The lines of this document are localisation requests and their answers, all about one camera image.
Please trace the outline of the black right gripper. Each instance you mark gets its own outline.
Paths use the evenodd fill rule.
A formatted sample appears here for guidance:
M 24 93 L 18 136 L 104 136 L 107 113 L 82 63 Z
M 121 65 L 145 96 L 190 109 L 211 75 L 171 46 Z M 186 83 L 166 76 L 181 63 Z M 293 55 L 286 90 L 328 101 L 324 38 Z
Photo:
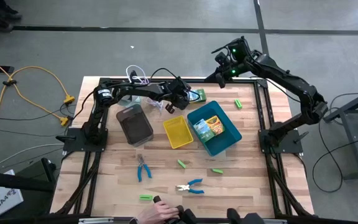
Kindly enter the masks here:
M 219 66 L 215 72 L 204 79 L 205 83 L 218 83 L 220 88 L 226 86 L 226 81 L 232 80 L 244 73 L 244 63 L 230 60 L 222 60 L 218 62 Z

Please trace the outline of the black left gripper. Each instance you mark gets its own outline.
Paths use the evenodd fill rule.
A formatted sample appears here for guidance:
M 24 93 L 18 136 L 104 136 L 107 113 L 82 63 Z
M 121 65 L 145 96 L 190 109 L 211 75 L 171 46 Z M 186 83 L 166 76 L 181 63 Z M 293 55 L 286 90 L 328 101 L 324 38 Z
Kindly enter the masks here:
M 170 96 L 166 99 L 170 102 L 166 105 L 167 110 L 174 108 L 184 110 L 190 103 L 196 103 L 200 100 L 199 98 L 190 98 L 188 92 L 201 95 L 201 89 L 191 90 L 191 86 L 180 77 L 176 77 L 167 87 L 170 90 Z

